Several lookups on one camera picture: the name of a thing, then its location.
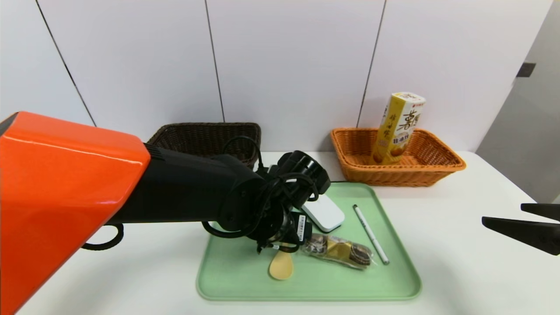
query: black strap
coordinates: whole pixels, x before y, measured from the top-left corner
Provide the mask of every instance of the black strap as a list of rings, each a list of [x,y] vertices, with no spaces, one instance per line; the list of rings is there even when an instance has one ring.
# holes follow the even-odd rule
[[[115,245],[117,245],[118,243],[120,243],[121,240],[123,240],[124,237],[124,226],[122,223],[117,223],[117,224],[106,224],[106,225],[111,225],[116,227],[117,233],[116,236],[108,241],[107,243],[103,243],[103,244],[90,244],[90,243],[85,243],[84,245],[82,245],[83,249],[88,249],[89,251],[104,251],[106,249],[109,249],[111,247],[114,247]]]

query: white pen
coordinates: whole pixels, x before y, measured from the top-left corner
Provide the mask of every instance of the white pen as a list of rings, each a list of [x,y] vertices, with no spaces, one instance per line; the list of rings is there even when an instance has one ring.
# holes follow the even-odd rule
[[[366,221],[366,218],[363,217],[362,211],[360,211],[360,208],[358,208],[357,205],[353,205],[352,207],[354,208],[354,211],[356,212],[358,219],[362,223],[363,228],[366,230],[367,236],[370,237],[371,243],[374,245],[375,250],[379,254],[379,257],[381,257],[381,261],[383,261],[383,265],[388,265],[389,259],[387,258],[387,255],[383,251],[383,248],[381,248],[381,245],[375,238],[374,232],[371,230],[370,225]]]

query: orange robot arm casing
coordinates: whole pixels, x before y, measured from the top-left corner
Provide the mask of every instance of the orange robot arm casing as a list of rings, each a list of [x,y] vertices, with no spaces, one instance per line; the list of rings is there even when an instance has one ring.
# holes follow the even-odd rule
[[[15,313],[125,203],[135,136],[19,112],[0,127],[1,314]]]

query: wooden spatula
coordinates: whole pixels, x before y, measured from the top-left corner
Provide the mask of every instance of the wooden spatula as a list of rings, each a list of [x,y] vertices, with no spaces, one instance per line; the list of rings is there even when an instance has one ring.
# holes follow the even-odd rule
[[[268,272],[277,280],[286,280],[293,274],[293,261],[290,253],[278,251],[270,262]]]

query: juice carton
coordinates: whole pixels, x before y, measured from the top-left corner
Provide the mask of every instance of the juice carton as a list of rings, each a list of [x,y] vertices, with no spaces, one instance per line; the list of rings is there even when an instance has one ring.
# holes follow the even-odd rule
[[[425,103],[425,98],[414,93],[391,94],[377,132],[370,164],[389,165],[400,161]]]

